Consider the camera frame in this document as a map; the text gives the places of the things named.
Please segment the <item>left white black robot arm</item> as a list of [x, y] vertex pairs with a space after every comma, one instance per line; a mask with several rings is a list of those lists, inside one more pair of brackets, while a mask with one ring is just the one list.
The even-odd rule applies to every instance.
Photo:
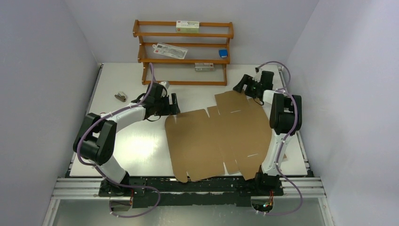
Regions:
[[98, 168], [109, 181], [111, 193], [123, 196], [132, 188], [130, 175], [113, 156], [116, 134], [125, 127], [151, 116], [177, 115], [180, 109], [175, 93], [168, 94], [169, 82], [153, 82], [137, 99], [108, 114], [89, 113], [73, 143], [78, 160]]

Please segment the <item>brown cardboard box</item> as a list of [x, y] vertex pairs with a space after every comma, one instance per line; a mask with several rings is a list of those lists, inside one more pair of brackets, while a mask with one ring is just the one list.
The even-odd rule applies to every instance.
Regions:
[[216, 94], [215, 101], [165, 120], [172, 170], [180, 182], [236, 173], [253, 179], [266, 158], [272, 130], [264, 108], [235, 91]]

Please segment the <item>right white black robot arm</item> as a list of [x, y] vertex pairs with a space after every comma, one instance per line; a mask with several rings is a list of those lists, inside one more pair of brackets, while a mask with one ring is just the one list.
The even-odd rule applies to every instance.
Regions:
[[302, 126], [301, 96], [291, 95], [284, 88], [273, 89], [273, 77], [274, 72], [257, 70], [256, 76], [244, 74], [233, 87], [236, 92], [243, 92], [248, 97], [259, 99], [262, 104], [271, 105], [271, 148], [260, 167], [261, 171], [256, 173], [254, 182], [254, 190], [260, 195], [279, 187], [283, 155], [288, 143]]

